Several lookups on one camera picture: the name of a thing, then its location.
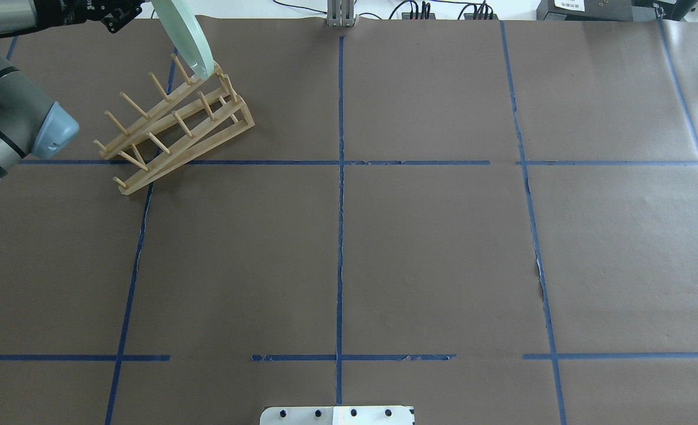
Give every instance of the white background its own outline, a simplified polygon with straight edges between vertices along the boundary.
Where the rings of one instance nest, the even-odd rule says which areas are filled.
[[[212,17],[308,17],[321,16],[311,11],[287,8],[277,5],[271,0],[186,0],[195,14],[204,14]],[[281,0],[284,3],[306,6],[325,11],[327,0]],[[397,0],[357,0],[354,6],[355,14],[373,12],[386,19],[390,11],[398,5]],[[493,11],[499,19],[535,19],[535,10],[540,0],[488,0]],[[446,3],[433,2],[430,11],[436,14],[436,19],[456,19],[463,5],[447,5]],[[149,17],[152,12],[152,4],[142,6],[143,12],[139,17]],[[686,17],[686,21],[698,21],[698,3],[696,11]],[[409,11],[409,4],[403,6],[397,12],[400,18],[401,11]]]

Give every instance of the wooden dowel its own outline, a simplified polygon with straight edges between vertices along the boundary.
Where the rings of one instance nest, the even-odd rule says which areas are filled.
[[[197,95],[200,97],[200,100],[203,103],[203,107],[205,107],[205,111],[208,113],[210,121],[215,121],[217,118],[215,118],[215,115],[213,115],[212,109],[210,108],[210,104],[207,102],[205,94],[201,91],[198,91]]]
[[[176,121],[178,122],[179,126],[181,126],[181,128],[184,130],[184,132],[187,133],[187,136],[189,136],[189,138],[194,138],[192,131],[189,130],[189,127],[187,127],[187,124],[184,123],[184,120],[181,119],[181,116],[179,116],[176,111],[173,111],[173,118],[176,118]]]
[[[155,87],[157,87],[158,91],[160,91],[162,94],[162,98],[165,99],[166,102],[170,102],[171,98],[168,97],[168,93],[165,92],[165,89],[163,89],[163,86],[160,84],[160,81],[158,81],[158,78],[153,73],[149,73],[149,78],[152,78],[152,82],[155,83]]]
[[[123,135],[126,135],[126,136],[129,135],[128,130],[127,130],[124,126],[122,126],[122,125],[119,123],[119,121],[117,120],[117,118],[115,118],[115,116],[114,116],[109,110],[106,110],[106,111],[105,111],[105,115],[107,115],[108,118],[109,118],[111,121],[113,121],[113,124],[115,124],[115,126],[118,127],[118,129],[120,130],[120,132],[123,133]]]
[[[181,75],[184,76],[184,81],[186,81],[189,85],[192,84],[192,80],[190,80],[187,70],[185,70],[184,65],[181,64],[181,60],[179,60],[175,54],[171,54],[171,57],[173,57],[173,62],[176,62],[177,70],[181,71]]]
[[[149,115],[146,112],[144,112],[144,109],[139,107],[139,105],[137,105],[136,102],[131,100],[131,97],[128,97],[128,94],[125,94],[122,91],[119,94],[121,97],[123,97],[123,99],[126,100],[126,102],[128,102],[129,105],[131,105],[136,110],[136,112],[139,113],[139,115],[143,116],[144,118],[149,119]]]
[[[169,155],[171,154],[171,150],[166,148],[165,145],[163,145],[163,143],[160,142],[160,139],[155,137],[155,135],[153,135],[152,133],[147,133],[147,137],[149,137],[149,140],[152,140],[152,143],[157,145],[158,148],[162,149],[163,152],[165,152]]]
[[[134,143],[131,143],[131,150],[133,151],[133,155],[136,157],[136,160],[141,162],[142,165],[147,166],[147,163],[144,162],[142,154],[139,153],[139,149],[136,148],[136,145],[134,145]]]
[[[120,178],[118,177],[113,177],[113,181],[118,183],[124,189],[128,188],[128,186],[123,182],[123,180],[120,180]]]
[[[133,156],[130,156],[128,153],[125,153],[124,151],[118,151],[118,154],[122,156],[126,161],[131,162],[135,166],[143,169],[144,171],[149,171],[146,165],[142,164],[141,162],[137,161],[136,159],[133,158]]]

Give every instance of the wooden frame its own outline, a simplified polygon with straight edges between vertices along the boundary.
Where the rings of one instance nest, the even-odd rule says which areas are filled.
[[[163,99],[149,111],[144,111],[127,94],[121,92],[119,94],[120,97],[123,97],[141,115],[141,118],[127,128],[120,124],[120,121],[107,110],[105,111],[106,116],[119,129],[120,134],[107,145],[103,145],[99,140],[94,141],[100,147],[100,155],[103,158],[112,159],[120,156],[139,167],[139,171],[126,181],[113,177],[113,180],[119,185],[120,193],[124,195],[132,194],[149,185],[152,181],[163,177],[163,175],[192,161],[192,159],[201,154],[222,145],[222,143],[228,142],[228,140],[251,129],[255,125],[246,102],[244,102],[241,96],[236,94],[228,75],[223,73],[217,63],[211,78],[217,80],[220,83],[220,87],[210,91],[208,94],[204,94],[199,88],[206,81],[200,80],[197,76],[189,77],[181,64],[181,60],[176,55],[172,55],[172,57],[174,62],[176,62],[177,72],[181,73],[184,78],[184,83],[178,89],[168,94],[155,75],[149,73],[149,78],[160,91]],[[179,103],[190,97],[195,91],[196,100],[176,109]],[[217,103],[220,103],[220,107],[214,111],[212,105]],[[208,117],[193,129],[190,129],[184,123],[184,119],[200,111],[206,111]],[[241,118],[235,115],[239,111],[241,112],[239,114]],[[172,143],[172,145],[165,146],[155,135],[176,125],[184,130],[184,136]],[[136,147],[139,143],[146,142],[146,140],[150,140],[160,150],[159,154],[149,162],[144,161]]]

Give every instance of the light green plate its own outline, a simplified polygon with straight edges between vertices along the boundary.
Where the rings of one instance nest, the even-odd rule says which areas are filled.
[[[210,45],[200,23],[184,0],[152,0],[165,32],[192,71],[206,80],[213,73]]]

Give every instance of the white metal bracket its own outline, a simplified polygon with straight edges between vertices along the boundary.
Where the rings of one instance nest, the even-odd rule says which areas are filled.
[[[354,0],[328,0],[328,26],[354,27]]]
[[[415,425],[409,406],[267,408],[260,425]]]

